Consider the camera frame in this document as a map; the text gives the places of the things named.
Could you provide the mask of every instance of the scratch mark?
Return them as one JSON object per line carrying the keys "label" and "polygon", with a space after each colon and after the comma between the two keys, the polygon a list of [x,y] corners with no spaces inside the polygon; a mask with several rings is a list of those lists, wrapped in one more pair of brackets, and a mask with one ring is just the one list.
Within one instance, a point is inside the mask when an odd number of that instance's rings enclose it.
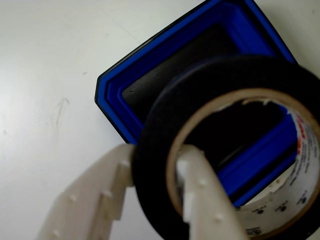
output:
{"label": "scratch mark", "polygon": [[139,44],[141,44],[141,42],[131,34],[131,32],[129,32],[124,26],[122,26],[119,22],[117,22],[113,17],[109,16],[109,14],[106,13],[106,16],[108,18],[110,18],[116,25],[118,25],[118,27],[120,27],[122,30],[124,30],[127,34],[130,35],[130,37],[132,37],[134,40],[136,40]]}
{"label": "scratch mark", "polygon": [[62,122],[63,111],[66,108],[66,105],[69,105],[69,104],[70,104],[69,99],[64,97],[59,101],[58,105],[55,107],[55,108],[58,108],[58,114],[57,114],[57,117],[56,117],[56,120],[55,120],[55,126],[57,128],[60,127],[61,122]]}

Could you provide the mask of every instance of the tape roll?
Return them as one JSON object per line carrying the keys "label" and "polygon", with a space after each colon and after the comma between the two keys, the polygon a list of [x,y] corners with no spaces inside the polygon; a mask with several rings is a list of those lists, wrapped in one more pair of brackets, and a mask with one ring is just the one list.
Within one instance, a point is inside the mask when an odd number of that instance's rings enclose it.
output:
{"label": "tape roll", "polygon": [[309,237],[320,226],[319,89],[312,73],[266,56],[209,60],[176,78],[154,103],[133,156],[138,199],[154,229],[165,240],[189,239],[175,160],[190,132],[235,103],[274,102],[287,108],[297,129],[295,166],[277,191],[237,212],[255,239]]}

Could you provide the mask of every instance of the white table surface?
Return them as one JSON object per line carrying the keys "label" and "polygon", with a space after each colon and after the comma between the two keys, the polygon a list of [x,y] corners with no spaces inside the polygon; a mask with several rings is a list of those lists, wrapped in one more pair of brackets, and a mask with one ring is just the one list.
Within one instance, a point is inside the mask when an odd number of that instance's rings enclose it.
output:
{"label": "white table surface", "polygon": [[[1,240],[35,239],[56,196],[123,143],[94,102],[97,77],[201,2],[0,0]],[[320,2],[257,3],[320,76]],[[143,239],[161,238],[132,189],[111,240]]]}

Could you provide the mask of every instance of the blue tray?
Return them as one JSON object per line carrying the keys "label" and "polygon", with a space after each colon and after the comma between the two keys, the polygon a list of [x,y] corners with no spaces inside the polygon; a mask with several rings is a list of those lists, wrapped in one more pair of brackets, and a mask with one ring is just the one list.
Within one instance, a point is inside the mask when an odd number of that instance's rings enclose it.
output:
{"label": "blue tray", "polygon": [[[296,63],[278,33],[253,0],[207,0],[99,76],[95,102],[127,143],[138,142],[144,125],[141,117],[124,99],[125,89],[205,31],[210,30],[212,26],[218,26],[227,35],[235,49],[232,54],[266,55]],[[243,205],[254,197],[295,161],[294,151],[282,157],[281,160],[279,156],[296,142],[296,138],[292,119],[284,117],[278,126],[246,150],[247,152],[255,151],[255,155],[248,157],[248,154],[243,152],[218,172],[229,196],[235,196],[232,201],[236,206]],[[266,148],[269,151],[263,152],[262,149]],[[243,166],[242,173],[232,171],[237,164]],[[255,179],[261,171],[270,166],[273,166],[270,174]],[[250,190],[243,194],[236,194],[253,180],[255,184],[251,184]]]}

